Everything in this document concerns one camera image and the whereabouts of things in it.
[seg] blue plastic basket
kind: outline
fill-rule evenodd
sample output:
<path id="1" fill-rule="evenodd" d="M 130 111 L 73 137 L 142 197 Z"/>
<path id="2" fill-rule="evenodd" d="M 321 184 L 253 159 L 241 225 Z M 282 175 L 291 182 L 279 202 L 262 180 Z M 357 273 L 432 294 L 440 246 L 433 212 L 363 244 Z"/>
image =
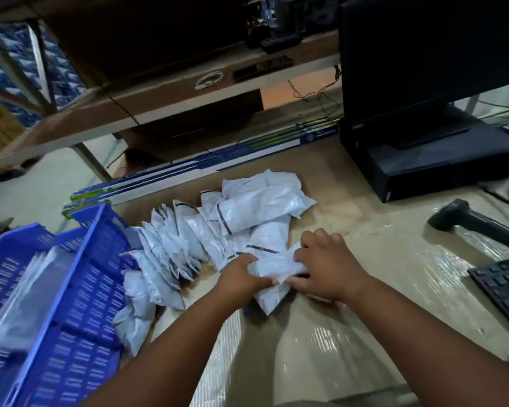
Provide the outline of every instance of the blue plastic basket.
<path id="1" fill-rule="evenodd" d="M 76 253 L 32 350 L 0 351 L 2 406 L 75 406 L 118 368 L 112 320 L 124 306 L 121 272 L 137 268 L 119 257 L 130 249 L 126 224 L 108 204 L 72 216 L 82 226 L 56 236 L 32 224 L 0 238 L 0 307 L 36 252 L 60 245 Z"/>

